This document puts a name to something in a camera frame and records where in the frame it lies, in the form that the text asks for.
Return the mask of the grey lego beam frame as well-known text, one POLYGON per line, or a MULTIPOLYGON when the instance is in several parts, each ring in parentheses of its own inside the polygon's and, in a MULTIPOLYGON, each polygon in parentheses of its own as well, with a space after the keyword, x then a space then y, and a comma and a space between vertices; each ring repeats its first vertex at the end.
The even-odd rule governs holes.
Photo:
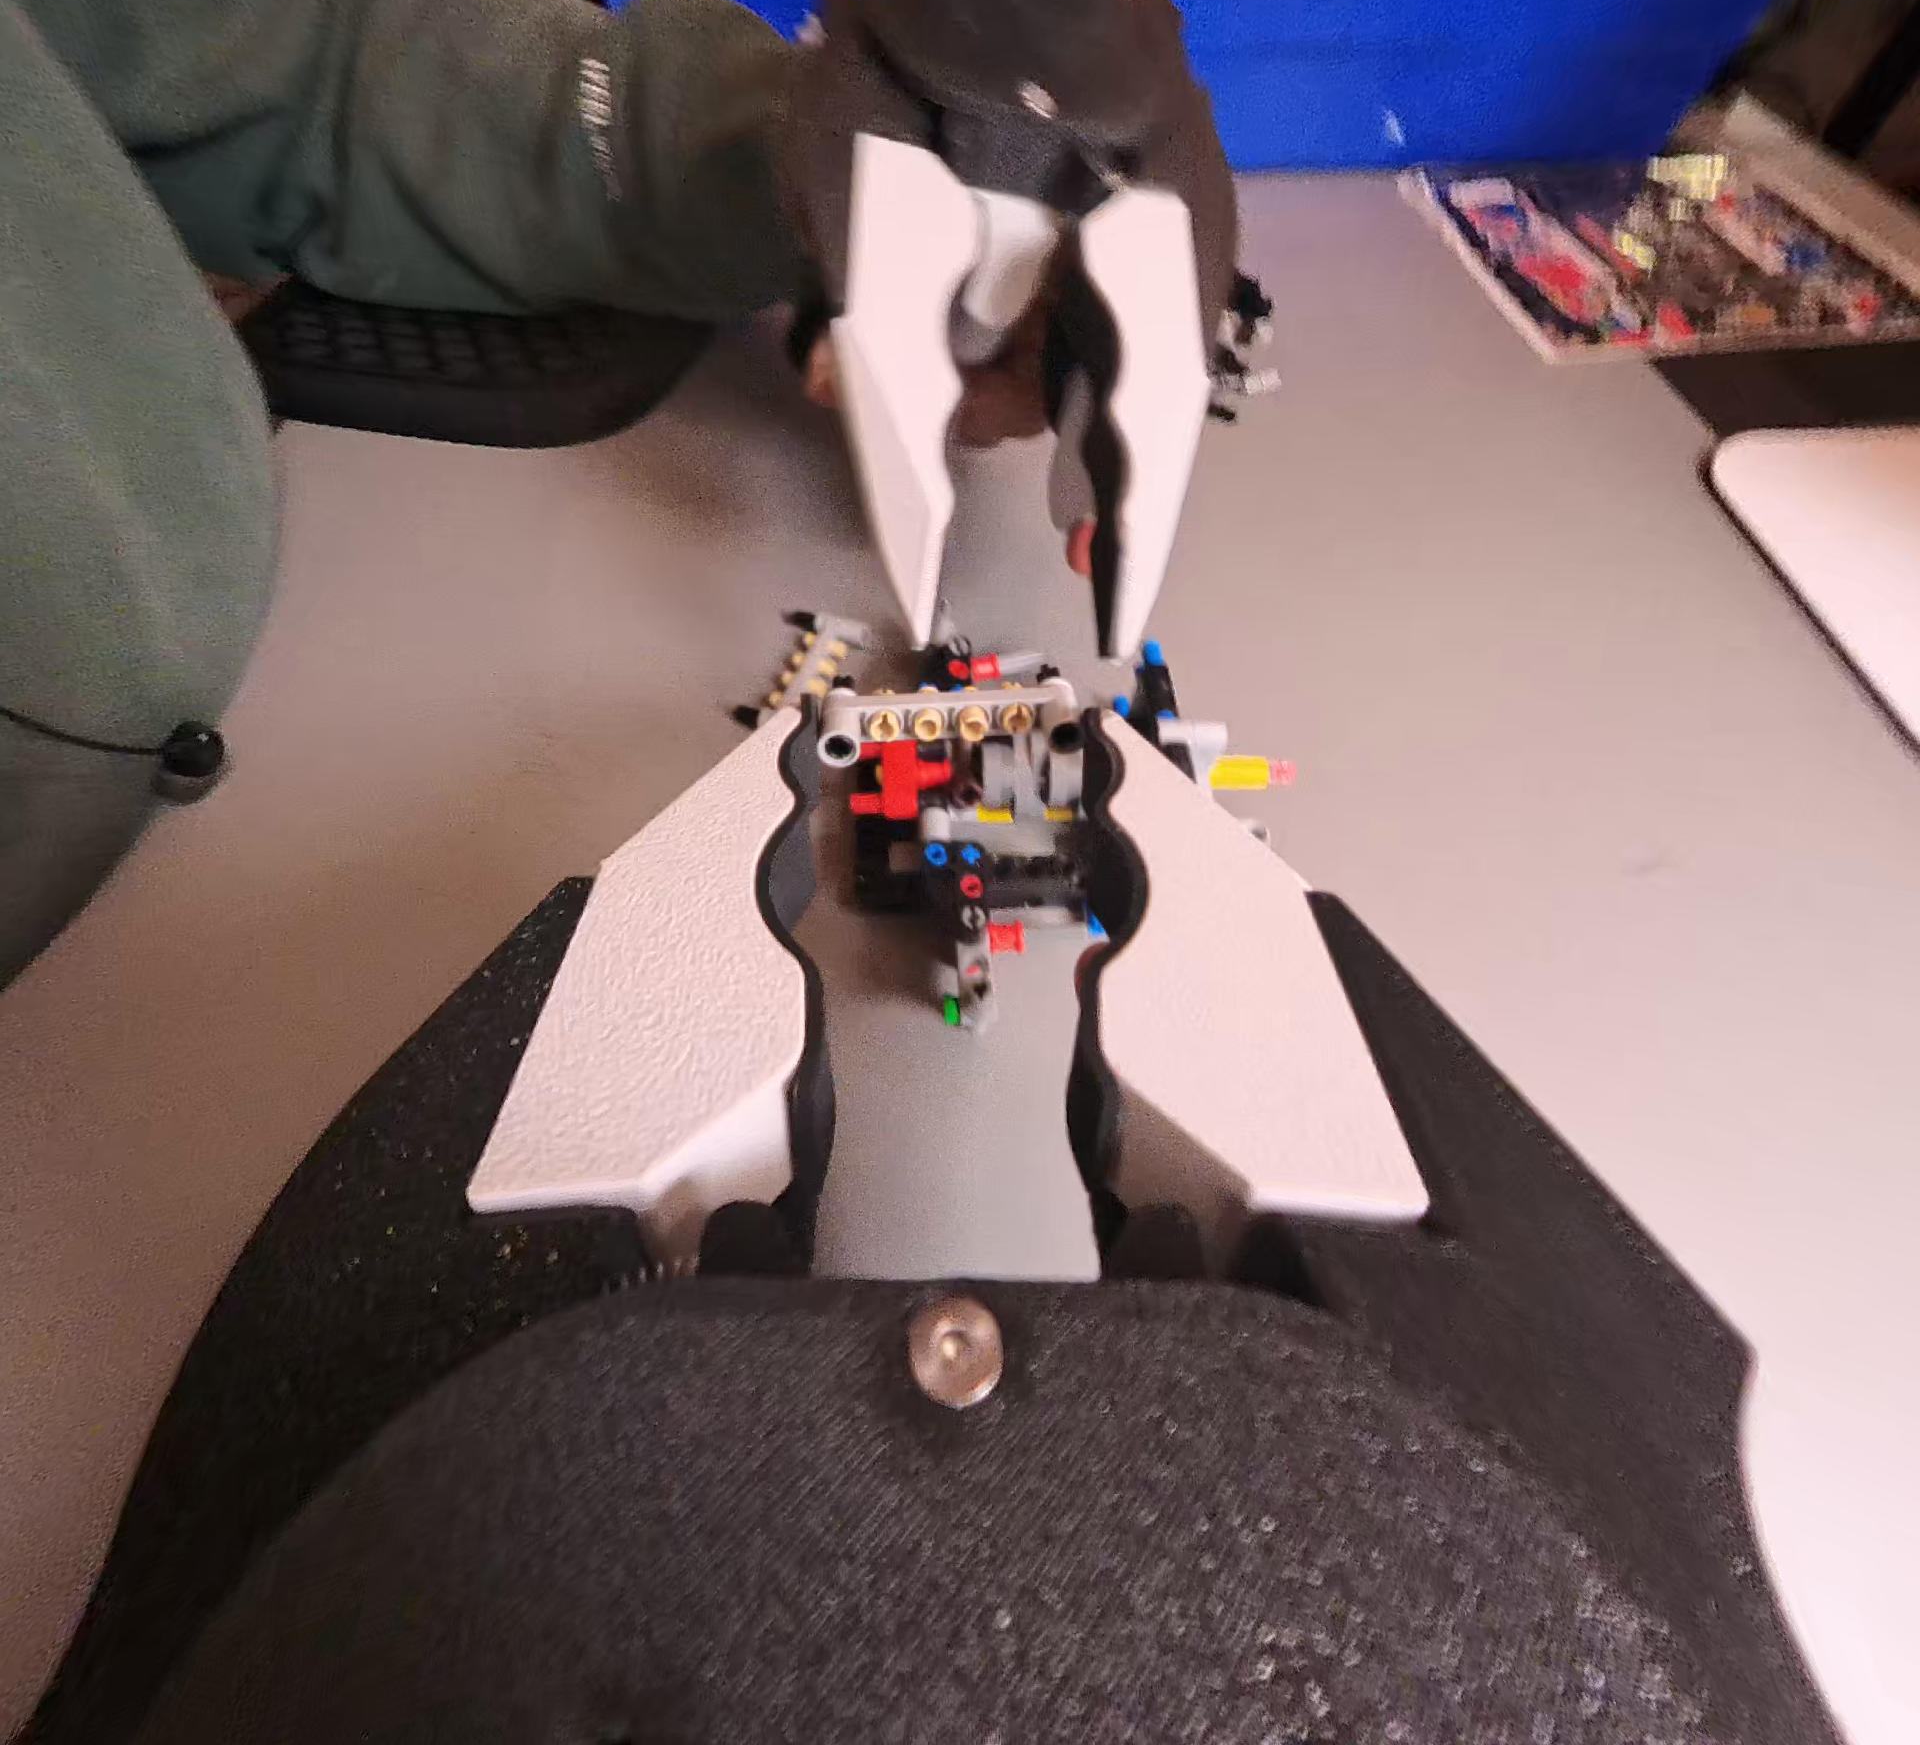
POLYGON ((731 723, 743 730, 753 730, 789 705, 803 709, 807 700, 824 700, 835 684, 852 681, 849 663, 869 654, 873 645, 873 628, 866 621, 827 610, 787 610, 782 621, 792 632, 792 650, 782 672, 760 700, 731 709, 731 723))
POLYGON ((921 688, 914 694, 858 694, 834 686, 824 698, 818 755, 830 771, 862 761, 863 749, 886 744, 965 744, 1051 734, 1077 720, 1083 703, 1065 677, 1039 684, 921 688))

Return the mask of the person's left hand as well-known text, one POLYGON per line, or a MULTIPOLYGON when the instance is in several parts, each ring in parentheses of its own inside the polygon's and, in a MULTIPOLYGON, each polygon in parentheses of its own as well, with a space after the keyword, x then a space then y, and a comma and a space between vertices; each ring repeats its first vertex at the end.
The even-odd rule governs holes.
MULTIPOLYGON (((1008 331, 991 357, 962 369, 955 438, 970 451, 1051 432, 1043 389, 1043 319, 1028 315, 1008 331)), ((798 362, 803 398, 818 411, 839 407, 839 370, 828 334, 818 334, 798 362)))

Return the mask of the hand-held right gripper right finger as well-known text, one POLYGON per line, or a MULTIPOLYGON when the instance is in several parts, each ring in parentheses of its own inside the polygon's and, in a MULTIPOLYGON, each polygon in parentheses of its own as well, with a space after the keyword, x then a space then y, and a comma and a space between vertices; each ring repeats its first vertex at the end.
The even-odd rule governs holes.
POLYGON ((1307 881, 1115 712, 1083 720, 1069 1145, 1110 1252, 1181 1214, 1205 1252, 1261 1218, 1412 1227, 1427 1184, 1307 881))

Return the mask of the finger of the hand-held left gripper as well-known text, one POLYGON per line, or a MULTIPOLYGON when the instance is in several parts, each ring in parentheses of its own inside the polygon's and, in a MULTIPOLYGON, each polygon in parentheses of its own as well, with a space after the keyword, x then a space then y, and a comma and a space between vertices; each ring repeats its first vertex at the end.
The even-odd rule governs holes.
POLYGON ((849 185, 847 299, 828 335, 873 545, 914 645, 941 615, 962 403, 954 305, 980 264, 978 196, 935 155, 862 132, 849 185))
POLYGON ((1074 237, 1054 294, 1065 355, 1047 513, 1093 526, 1098 654, 1149 628, 1211 407, 1192 221, 1164 188, 1119 188, 1074 237))

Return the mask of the loose black lego pieces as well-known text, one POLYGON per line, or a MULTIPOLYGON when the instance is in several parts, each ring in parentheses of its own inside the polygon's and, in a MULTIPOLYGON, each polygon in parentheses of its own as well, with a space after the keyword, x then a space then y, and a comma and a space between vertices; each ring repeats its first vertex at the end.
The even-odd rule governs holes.
POLYGON ((1261 280, 1248 270, 1237 270, 1211 349, 1211 420, 1237 423, 1246 403, 1281 389, 1273 313, 1276 304, 1261 280))

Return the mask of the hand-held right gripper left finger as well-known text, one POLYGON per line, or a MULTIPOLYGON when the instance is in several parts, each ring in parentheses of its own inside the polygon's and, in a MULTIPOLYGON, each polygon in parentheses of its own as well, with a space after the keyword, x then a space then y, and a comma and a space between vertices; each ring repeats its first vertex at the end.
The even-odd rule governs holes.
POLYGON ((797 943, 820 790, 773 712, 593 878, 469 1178, 478 1216, 626 1211, 658 1265, 731 1203, 812 1263, 835 1132, 824 976, 797 943))

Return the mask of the printed sticker sheet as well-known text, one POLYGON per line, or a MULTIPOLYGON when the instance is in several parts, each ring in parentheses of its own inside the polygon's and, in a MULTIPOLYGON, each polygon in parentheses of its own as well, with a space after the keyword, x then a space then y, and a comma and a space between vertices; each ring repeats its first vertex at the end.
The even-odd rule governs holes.
POLYGON ((1915 251, 1727 149, 1417 170, 1406 202, 1550 365, 1915 344, 1915 251))

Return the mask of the lego car chassis assembly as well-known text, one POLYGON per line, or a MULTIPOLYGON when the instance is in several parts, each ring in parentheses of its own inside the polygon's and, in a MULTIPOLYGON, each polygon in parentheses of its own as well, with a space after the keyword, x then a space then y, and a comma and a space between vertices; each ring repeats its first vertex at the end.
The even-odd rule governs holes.
MULTIPOLYGON (((1043 654, 985 654, 949 637, 922 654, 921 688, 1039 684, 1065 677, 1043 654)), ((854 841, 852 903, 909 914, 930 938, 930 985, 944 1022, 995 1024, 995 968, 1034 932, 1083 929, 1105 943, 1090 893, 1083 713, 1051 734, 978 746, 886 744, 840 771, 854 841)))

